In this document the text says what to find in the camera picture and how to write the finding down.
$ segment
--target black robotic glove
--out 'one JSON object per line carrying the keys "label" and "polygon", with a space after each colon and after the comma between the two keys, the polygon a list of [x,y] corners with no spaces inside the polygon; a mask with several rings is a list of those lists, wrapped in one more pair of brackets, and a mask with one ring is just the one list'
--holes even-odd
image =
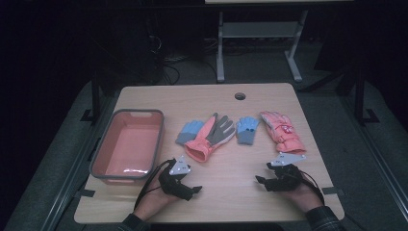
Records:
{"label": "black robotic glove", "polygon": [[159,173],[160,169],[165,165],[168,164],[168,166],[162,171],[162,173],[159,176],[159,182],[160,182],[160,188],[162,188],[163,192],[166,194],[172,194],[175,195],[179,198],[185,199],[185,200],[190,200],[192,198],[192,195],[195,193],[200,192],[202,189],[201,186],[198,187],[193,187],[192,189],[181,184],[181,179],[183,179],[189,172],[190,172],[190,166],[188,166],[184,162],[184,157],[181,156],[179,160],[172,159],[172,160],[167,160],[163,163],[161,163],[159,166],[157,166],[154,171],[150,174],[149,178],[146,180],[146,183],[144,184],[143,188],[140,191],[140,194],[138,196],[138,199],[136,200],[135,207],[138,207],[141,199],[150,191],[148,190],[150,183],[153,181],[157,173]]}
{"label": "black robotic glove", "polygon": [[[298,167],[290,164],[287,166],[273,166],[271,163],[267,163],[269,169],[275,171],[276,179],[265,179],[262,176],[255,176],[260,184],[265,185],[265,188],[268,192],[287,192],[295,190],[300,184],[305,184],[311,188],[315,194],[320,198],[321,202],[324,204],[324,197],[321,193],[318,184],[316,181],[306,172],[299,170]],[[311,182],[305,180],[302,176],[302,173],[308,175],[314,182],[313,185]]]}

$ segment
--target sleeve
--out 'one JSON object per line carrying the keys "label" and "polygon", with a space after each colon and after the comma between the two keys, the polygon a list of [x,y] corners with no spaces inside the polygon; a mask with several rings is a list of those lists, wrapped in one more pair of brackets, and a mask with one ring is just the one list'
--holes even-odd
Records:
{"label": "sleeve", "polygon": [[144,222],[140,218],[133,214],[128,215],[128,217],[119,224],[117,227],[118,231],[148,231],[150,230],[150,225]]}
{"label": "sleeve", "polygon": [[313,231],[345,231],[344,226],[327,206],[317,207],[306,213]]}

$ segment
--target hand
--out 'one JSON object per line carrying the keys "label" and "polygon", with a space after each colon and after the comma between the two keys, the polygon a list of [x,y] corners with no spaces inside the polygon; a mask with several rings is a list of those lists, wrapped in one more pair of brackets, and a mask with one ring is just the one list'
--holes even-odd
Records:
{"label": "hand", "polygon": [[[303,179],[309,181],[302,173]],[[288,192],[278,192],[283,197],[292,201],[303,213],[323,206],[320,198],[307,185],[301,183],[295,190]]]}
{"label": "hand", "polygon": [[159,213],[166,205],[179,200],[177,196],[166,194],[161,188],[158,188],[160,187],[158,178],[160,174],[161,171],[156,175],[155,179],[147,189],[150,192],[141,199],[138,207],[133,212],[135,216],[142,220],[148,220],[155,214]]}

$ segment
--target glove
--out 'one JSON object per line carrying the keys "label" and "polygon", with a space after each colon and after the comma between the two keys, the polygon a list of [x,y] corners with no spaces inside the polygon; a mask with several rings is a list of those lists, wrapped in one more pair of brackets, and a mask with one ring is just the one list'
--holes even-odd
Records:
{"label": "glove", "polygon": [[242,117],[237,122],[237,137],[239,144],[252,145],[259,121],[253,117]]}
{"label": "glove", "polygon": [[176,142],[180,145],[184,145],[186,142],[194,140],[203,125],[204,122],[198,120],[186,123],[179,133]]}
{"label": "glove", "polygon": [[277,142],[276,149],[281,152],[302,154],[306,152],[303,143],[295,132],[291,120],[286,115],[276,112],[261,112],[272,139]]}
{"label": "glove", "polygon": [[211,153],[234,137],[234,123],[227,115],[220,121],[217,121],[217,117],[217,113],[213,114],[200,129],[195,140],[184,145],[187,154],[197,162],[206,162]]}

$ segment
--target pink and gray glove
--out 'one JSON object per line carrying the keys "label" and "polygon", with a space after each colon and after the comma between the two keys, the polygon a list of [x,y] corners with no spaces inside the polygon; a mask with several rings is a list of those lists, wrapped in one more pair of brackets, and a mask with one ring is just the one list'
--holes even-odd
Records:
{"label": "pink and gray glove", "polygon": [[217,116],[217,113],[213,114],[200,129],[195,140],[188,141],[184,145],[187,154],[197,162],[208,161],[211,153],[234,137],[234,123],[227,115],[219,121]]}
{"label": "pink and gray glove", "polygon": [[276,112],[260,112],[262,119],[267,124],[267,130],[272,139],[277,142],[276,149],[281,152],[303,154],[305,146],[295,132],[291,120],[286,115]]}

